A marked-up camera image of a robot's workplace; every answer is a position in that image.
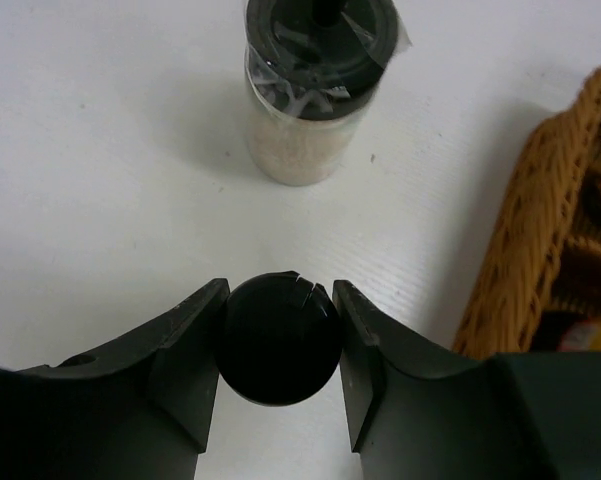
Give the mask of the red lid chili sauce jar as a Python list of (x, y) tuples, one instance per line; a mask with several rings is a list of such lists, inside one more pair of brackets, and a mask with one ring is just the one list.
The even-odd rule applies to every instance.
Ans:
[(545, 328), (554, 351), (601, 351), (601, 316), (555, 312), (544, 316)]

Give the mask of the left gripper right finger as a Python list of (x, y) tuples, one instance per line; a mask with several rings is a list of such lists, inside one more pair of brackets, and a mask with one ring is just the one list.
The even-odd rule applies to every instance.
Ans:
[(367, 479), (601, 479), (601, 353), (476, 361), (333, 285), (352, 450)]

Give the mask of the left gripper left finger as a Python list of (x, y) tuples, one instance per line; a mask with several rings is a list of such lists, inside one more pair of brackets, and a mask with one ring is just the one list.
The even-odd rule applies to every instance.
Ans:
[(219, 373), (212, 336), (229, 286), (57, 366), (0, 368), (0, 479), (191, 479)]

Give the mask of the black cap spice bottle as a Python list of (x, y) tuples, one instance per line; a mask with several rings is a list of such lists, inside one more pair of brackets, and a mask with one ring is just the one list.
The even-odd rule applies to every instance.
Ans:
[(225, 382), (264, 406), (316, 394), (339, 364), (344, 321), (324, 287), (295, 271), (253, 277), (222, 309), (214, 354)]

